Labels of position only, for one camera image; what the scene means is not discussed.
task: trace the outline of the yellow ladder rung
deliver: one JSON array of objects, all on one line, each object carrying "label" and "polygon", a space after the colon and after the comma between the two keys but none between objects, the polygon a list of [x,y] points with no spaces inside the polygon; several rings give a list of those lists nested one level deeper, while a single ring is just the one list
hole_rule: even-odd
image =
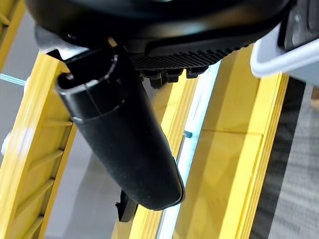
[{"label": "yellow ladder rung", "polygon": [[62,154],[63,154],[63,150],[57,150],[54,153],[49,154],[48,156],[45,156],[41,159],[33,161],[32,163],[30,163],[29,171],[38,169],[39,167],[47,164],[48,162],[60,157]]},{"label": "yellow ladder rung", "polygon": [[40,228],[40,225],[43,222],[43,217],[38,217],[35,222],[32,224],[32,226],[29,228],[29,230],[26,232],[26,234],[23,236],[23,239],[32,239],[34,238],[34,234],[36,230]]},{"label": "yellow ladder rung", "polygon": [[0,13],[0,23],[2,23],[5,26],[9,26],[10,21],[6,16],[4,16],[2,13]]},{"label": "yellow ladder rung", "polygon": [[48,191],[54,183],[53,179],[49,179],[44,185],[42,185],[31,197],[25,200],[16,210],[15,218],[17,218],[24,210],[32,205],[37,199],[39,199],[46,191]]},{"label": "yellow ladder rung", "polygon": [[63,120],[46,120],[43,124],[44,127],[61,127],[61,126],[72,126],[72,121]]}]

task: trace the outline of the yellow fiberglass rail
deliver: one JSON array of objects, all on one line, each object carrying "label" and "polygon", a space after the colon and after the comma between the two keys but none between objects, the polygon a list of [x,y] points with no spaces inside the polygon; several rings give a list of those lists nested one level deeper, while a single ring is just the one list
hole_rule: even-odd
[{"label": "yellow fiberglass rail", "polygon": [[[253,77],[252,47],[219,68],[174,239],[249,238],[288,76]],[[139,208],[130,239],[154,239],[161,212]]]},{"label": "yellow fiberglass rail", "polygon": [[0,239],[44,238],[76,132],[53,91],[64,71],[38,55],[0,168]]},{"label": "yellow fiberglass rail", "polygon": [[23,0],[0,0],[0,73],[24,13]]}]

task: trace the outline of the gray floor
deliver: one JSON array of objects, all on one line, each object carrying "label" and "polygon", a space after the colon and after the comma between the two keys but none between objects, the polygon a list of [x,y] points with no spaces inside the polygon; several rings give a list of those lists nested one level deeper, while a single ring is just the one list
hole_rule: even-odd
[{"label": "gray floor", "polygon": [[319,237],[319,112],[310,104],[312,89],[306,86],[270,239]]}]

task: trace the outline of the black cylindrical handle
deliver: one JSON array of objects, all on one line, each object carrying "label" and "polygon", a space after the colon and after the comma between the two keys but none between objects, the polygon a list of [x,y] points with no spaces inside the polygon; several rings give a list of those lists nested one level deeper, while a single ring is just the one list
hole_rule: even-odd
[{"label": "black cylindrical handle", "polygon": [[162,210],[180,203],[184,186],[168,141],[140,81],[117,77],[56,89],[93,152],[130,198]]}]

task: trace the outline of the black plastic part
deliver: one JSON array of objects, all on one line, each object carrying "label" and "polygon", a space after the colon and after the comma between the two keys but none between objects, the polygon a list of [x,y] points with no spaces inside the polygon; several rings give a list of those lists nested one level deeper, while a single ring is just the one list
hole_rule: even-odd
[{"label": "black plastic part", "polygon": [[278,46],[290,51],[318,39],[318,7],[317,0],[298,0],[290,11],[288,19],[282,23]]},{"label": "black plastic part", "polygon": [[144,88],[128,64],[117,56],[112,62],[104,77],[84,84],[73,85],[62,74],[56,90],[93,152],[130,198],[153,210],[178,204],[184,186]]},{"label": "black plastic part", "polygon": [[138,208],[138,204],[123,191],[121,191],[121,201],[116,203],[115,206],[118,209],[119,221],[122,223],[128,223],[134,217]]},{"label": "black plastic part", "polygon": [[[134,68],[144,71],[215,64],[273,29],[287,15],[292,1],[26,0],[26,3],[37,24],[74,45],[103,48],[105,39],[113,37],[125,47]],[[175,82],[176,77],[168,81]]]}]

